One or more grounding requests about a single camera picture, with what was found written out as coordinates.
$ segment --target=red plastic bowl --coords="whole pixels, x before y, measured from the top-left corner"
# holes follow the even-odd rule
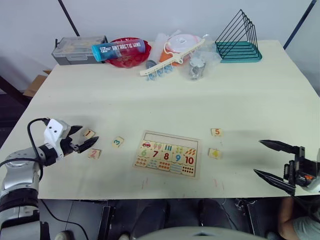
[[[139,38],[137,38],[137,37],[123,37],[123,38],[113,40],[112,43],[133,40],[133,39],[139,39]],[[145,45],[145,52],[144,53],[140,53],[140,54],[137,54],[134,56],[122,56],[122,57],[118,57],[115,59],[109,59],[104,62],[110,63],[116,67],[119,67],[119,68],[127,68],[127,69],[138,66],[139,64],[141,64],[145,60],[147,60],[147,58],[149,57],[149,54],[150,54],[150,50],[151,50],[151,46],[148,44],[148,42],[145,40],[143,40],[143,41],[144,41],[144,45]]]

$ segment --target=plastic storage box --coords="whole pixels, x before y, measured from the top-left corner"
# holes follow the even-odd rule
[[[52,56],[60,65],[98,64],[91,46],[107,42],[106,36],[63,37],[60,42],[55,40]]]

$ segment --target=number puzzle board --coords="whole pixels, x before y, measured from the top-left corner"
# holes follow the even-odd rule
[[[195,178],[199,155],[199,139],[145,131],[133,166]]]

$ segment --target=person's arm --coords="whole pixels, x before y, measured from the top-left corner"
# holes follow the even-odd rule
[[[278,232],[286,240],[299,240],[293,225],[294,199],[285,197],[282,199],[278,215]]]

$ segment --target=white wall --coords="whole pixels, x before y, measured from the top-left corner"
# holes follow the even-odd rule
[[[25,90],[57,63],[55,38],[75,36],[56,0],[0,0],[0,75]]]
[[[181,29],[216,38],[239,9],[259,40],[286,42],[310,0],[63,0],[81,36],[153,40]],[[24,90],[51,69],[54,39],[74,36],[57,0],[0,0],[0,75]]]
[[[320,96],[320,2],[312,8],[286,52]]]

